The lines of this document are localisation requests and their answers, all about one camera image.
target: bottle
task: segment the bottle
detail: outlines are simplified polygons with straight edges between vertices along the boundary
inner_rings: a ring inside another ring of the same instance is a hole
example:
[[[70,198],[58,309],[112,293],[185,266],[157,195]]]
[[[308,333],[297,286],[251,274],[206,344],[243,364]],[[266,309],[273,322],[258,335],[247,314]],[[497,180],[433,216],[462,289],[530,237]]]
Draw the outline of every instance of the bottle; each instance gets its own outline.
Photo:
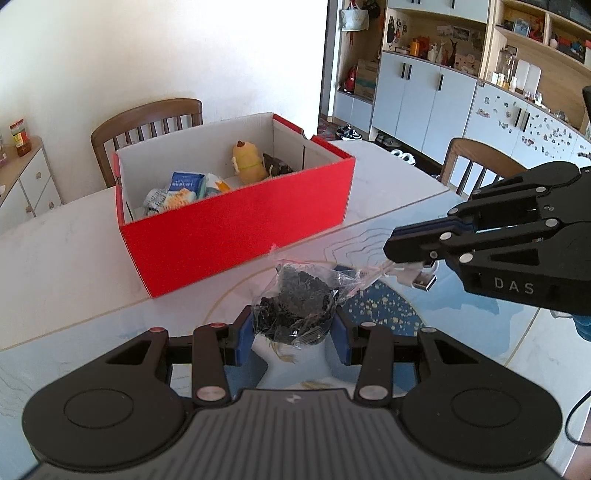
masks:
[[[25,119],[21,118],[18,122],[14,122],[10,126],[10,133],[14,139],[14,145],[17,148],[17,154],[19,157],[27,155],[31,149],[31,139],[27,135],[27,129],[25,127]]]

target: sneaker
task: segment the sneaker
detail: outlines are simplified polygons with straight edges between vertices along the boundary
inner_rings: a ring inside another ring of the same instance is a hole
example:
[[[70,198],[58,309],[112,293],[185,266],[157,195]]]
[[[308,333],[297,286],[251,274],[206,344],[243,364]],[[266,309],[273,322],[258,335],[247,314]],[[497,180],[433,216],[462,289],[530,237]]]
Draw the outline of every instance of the sneaker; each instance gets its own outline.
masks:
[[[349,125],[349,128],[344,132],[337,132],[337,135],[340,137],[341,140],[349,141],[349,140],[363,140],[361,134],[357,133],[354,128]]]
[[[346,131],[351,130],[351,125],[350,124],[346,124],[343,125],[342,127],[338,127],[336,129],[336,134],[340,137],[341,135],[343,135]]]

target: drawer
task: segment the drawer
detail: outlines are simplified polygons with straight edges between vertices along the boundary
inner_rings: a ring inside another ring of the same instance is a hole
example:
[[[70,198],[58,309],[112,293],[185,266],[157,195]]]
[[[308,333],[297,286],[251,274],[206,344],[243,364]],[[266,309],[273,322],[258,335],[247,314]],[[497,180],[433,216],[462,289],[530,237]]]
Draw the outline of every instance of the drawer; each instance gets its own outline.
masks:
[[[35,216],[43,215],[43,213],[49,212],[49,210],[53,210],[59,206],[61,206],[61,200],[57,194],[56,185],[53,183],[53,179],[49,179],[35,207]]]
[[[374,109],[372,102],[364,102],[358,98],[353,100],[353,110],[351,111],[351,125],[359,128],[365,133],[369,133],[371,125],[371,112]]]
[[[22,192],[20,183],[17,182],[0,206],[0,235],[33,216],[33,209]]]
[[[49,176],[45,155],[43,149],[40,149],[21,175],[22,188],[25,190],[31,205],[36,205],[39,201]]]

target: wooden shelf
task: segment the wooden shelf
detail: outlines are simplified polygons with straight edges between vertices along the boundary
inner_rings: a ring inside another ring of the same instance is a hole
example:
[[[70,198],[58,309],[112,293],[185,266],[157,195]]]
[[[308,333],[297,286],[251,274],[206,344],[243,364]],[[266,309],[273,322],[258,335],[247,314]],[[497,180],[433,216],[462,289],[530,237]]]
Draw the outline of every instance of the wooden shelf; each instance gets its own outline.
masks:
[[[579,25],[568,18],[561,17],[552,12],[548,12],[550,19],[552,20],[553,28],[556,27],[559,30],[563,30],[567,33],[573,34],[575,37],[581,40],[591,40],[591,30]]]
[[[546,15],[546,10],[543,8],[537,7],[535,5],[526,4],[524,2],[520,2],[519,0],[503,0],[503,3],[506,7],[512,8],[513,10],[517,10],[519,12],[523,12],[528,15],[533,15],[535,17],[544,17]]]
[[[528,49],[536,50],[540,55],[549,56],[552,59],[562,63],[564,66],[576,70],[577,72],[582,73],[583,75],[588,75],[589,77],[591,77],[591,69],[588,69],[583,63],[579,62],[578,60],[575,60],[572,57],[569,57],[567,54],[555,50],[552,47],[545,45],[541,42],[535,41],[532,38],[524,37],[523,35],[519,35],[510,30],[506,30],[502,27],[495,27],[495,29],[507,39],[507,43],[509,45],[518,48],[525,47]]]

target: stuffed toy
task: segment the stuffed toy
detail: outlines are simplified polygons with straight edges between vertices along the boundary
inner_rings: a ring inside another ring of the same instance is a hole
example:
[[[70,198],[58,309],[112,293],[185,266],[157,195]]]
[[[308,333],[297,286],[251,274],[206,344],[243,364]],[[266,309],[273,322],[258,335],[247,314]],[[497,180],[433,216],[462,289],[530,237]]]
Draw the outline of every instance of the stuffed toy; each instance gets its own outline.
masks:
[[[244,185],[250,185],[269,176],[255,145],[239,141],[233,149],[232,164]]]

